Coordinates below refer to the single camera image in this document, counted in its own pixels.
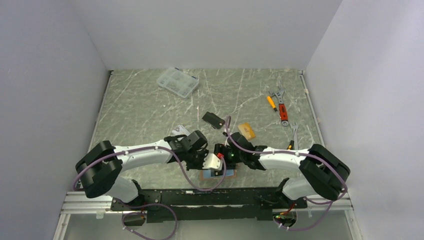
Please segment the brown leather card holder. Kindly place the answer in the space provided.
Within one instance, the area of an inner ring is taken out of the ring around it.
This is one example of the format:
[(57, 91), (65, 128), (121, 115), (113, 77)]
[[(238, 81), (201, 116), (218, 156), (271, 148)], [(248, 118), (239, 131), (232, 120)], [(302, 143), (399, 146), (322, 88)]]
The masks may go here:
[(235, 169), (227, 169), (224, 175), (224, 171), (216, 171), (212, 169), (205, 169), (202, 170), (199, 174), (199, 179), (201, 181), (219, 181), (223, 178), (223, 175), (225, 176), (225, 179), (235, 178), (236, 177), (236, 170)]

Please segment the white silver card stack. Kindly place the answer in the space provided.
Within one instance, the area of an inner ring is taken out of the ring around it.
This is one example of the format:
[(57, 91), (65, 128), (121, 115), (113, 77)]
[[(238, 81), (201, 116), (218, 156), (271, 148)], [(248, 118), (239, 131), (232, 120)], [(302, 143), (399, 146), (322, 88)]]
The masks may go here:
[(179, 136), (179, 135), (190, 135), (190, 132), (183, 126), (183, 125), (177, 125), (172, 131), (172, 136)]

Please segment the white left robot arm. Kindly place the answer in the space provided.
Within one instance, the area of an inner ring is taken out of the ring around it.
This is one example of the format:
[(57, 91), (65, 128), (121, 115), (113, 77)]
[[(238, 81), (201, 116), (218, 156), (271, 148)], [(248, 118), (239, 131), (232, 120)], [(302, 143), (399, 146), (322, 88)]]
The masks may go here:
[(114, 146), (104, 140), (77, 162), (77, 180), (87, 198), (111, 196), (129, 209), (137, 210), (144, 203), (141, 187), (136, 180), (126, 179), (121, 173), (147, 165), (182, 161), (187, 168), (200, 170), (209, 153), (207, 145), (207, 138), (199, 130), (136, 146)]

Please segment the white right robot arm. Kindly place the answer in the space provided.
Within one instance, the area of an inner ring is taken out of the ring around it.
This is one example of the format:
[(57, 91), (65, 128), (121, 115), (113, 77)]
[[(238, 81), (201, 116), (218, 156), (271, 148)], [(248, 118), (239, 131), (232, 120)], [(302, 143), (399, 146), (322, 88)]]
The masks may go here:
[(276, 203), (289, 207), (295, 200), (319, 195), (336, 201), (346, 193), (350, 168), (321, 144), (301, 150), (253, 145), (243, 135), (233, 133), (225, 144), (217, 143), (214, 154), (228, 167), (242, 163), (252, 170), (283, 169), (299, 176), (283, 180), (275, 194)]

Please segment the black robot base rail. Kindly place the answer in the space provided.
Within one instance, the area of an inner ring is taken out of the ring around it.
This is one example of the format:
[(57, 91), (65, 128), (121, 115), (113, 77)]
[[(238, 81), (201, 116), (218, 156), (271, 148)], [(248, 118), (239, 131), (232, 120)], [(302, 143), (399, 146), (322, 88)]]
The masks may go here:
[(209, 192), (195, 189), (144, 189), (143, 201), (123, 204), (112, 199), (114, 212), (137, 211), (148, 206), (146, 221), (256, 219), (271, 221), (278, 210), (306, 209), (307, 202), (284, 199), (277, 187), (217, 188)]

